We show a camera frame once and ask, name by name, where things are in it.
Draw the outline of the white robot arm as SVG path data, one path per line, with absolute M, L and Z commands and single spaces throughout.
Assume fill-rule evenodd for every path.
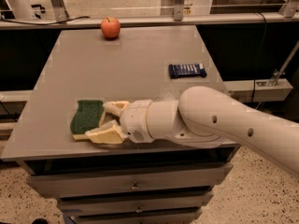
M 104 113 L 117 119 L 102 120 L 85 133 L 97 144 L 169 140 L 211 148 L 229 139 L 299 176 L 298 123 L 250 108 L 209 87 L 191 87 L 177 100 L 107 102 Z

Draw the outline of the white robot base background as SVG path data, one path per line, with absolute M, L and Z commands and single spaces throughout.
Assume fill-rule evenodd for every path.
M 36 15 L 31 7 L 30 0 L 6 0 L 14 17 L 21 20 L 34 20 Z

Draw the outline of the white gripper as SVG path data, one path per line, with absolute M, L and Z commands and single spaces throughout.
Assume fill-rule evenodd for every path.
M 153 138 L 147 127 L 147 112 L 151 103 L 151 100 L 106 102 L 103 104 L 105 112 L 120 117 L 121 126 L 113 124 L 104 130 L 96 128 L 85 135 L 95 144 L 121 144 L 127 135 L 134 143 L 151 143 Z

